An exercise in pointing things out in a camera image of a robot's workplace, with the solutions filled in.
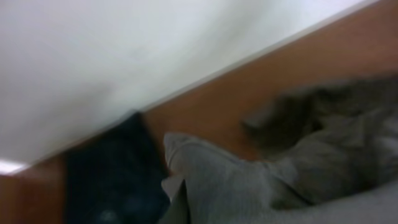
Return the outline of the grey cargo shorts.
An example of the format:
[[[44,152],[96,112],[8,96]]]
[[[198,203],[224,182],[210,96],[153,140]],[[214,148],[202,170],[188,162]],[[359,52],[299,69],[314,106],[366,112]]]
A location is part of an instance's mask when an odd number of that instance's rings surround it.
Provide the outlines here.
[[[264,159],[164,136],[162,223],[396,223],[397,77],[308,86],[244,121]]]

